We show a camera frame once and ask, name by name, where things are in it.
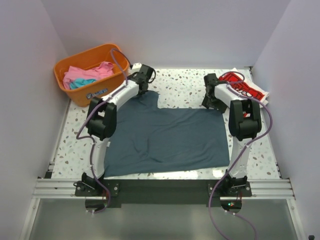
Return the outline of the slate blue t shirt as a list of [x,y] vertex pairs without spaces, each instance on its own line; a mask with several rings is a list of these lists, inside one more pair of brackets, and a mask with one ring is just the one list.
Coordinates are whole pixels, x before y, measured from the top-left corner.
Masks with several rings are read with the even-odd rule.
[[158,93],[128,100],[104,158],[107,177],[226,167],[223,115],[205,108],[159,108]]

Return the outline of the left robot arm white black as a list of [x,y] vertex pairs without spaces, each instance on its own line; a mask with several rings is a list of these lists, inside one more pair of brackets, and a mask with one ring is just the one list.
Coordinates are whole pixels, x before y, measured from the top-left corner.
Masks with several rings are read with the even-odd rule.
[[154,68],[142,64],[140,69],[103,98],[91,99],[84,126],[92,139],[88,169],[81,176],[81,182],[92,196],[99,196],[106,187],[102,183],[105,174],[104,160],[107,145],[117,127],[117,110],[130,99],[148,91],[149,84],[156,78]]

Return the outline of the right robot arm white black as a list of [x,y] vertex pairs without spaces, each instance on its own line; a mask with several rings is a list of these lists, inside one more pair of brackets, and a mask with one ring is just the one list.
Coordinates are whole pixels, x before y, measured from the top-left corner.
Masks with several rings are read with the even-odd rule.
[[232,151],[225,177],[216,187],[221,195],[235,196],[247,187],[247,165],[251,141],[262,130],[260,104],[239,92],[245,76],[229,71],[217,77],[204,76],[205,95],[202,106],[222,113],[229,110],[228,130],[232,136]]

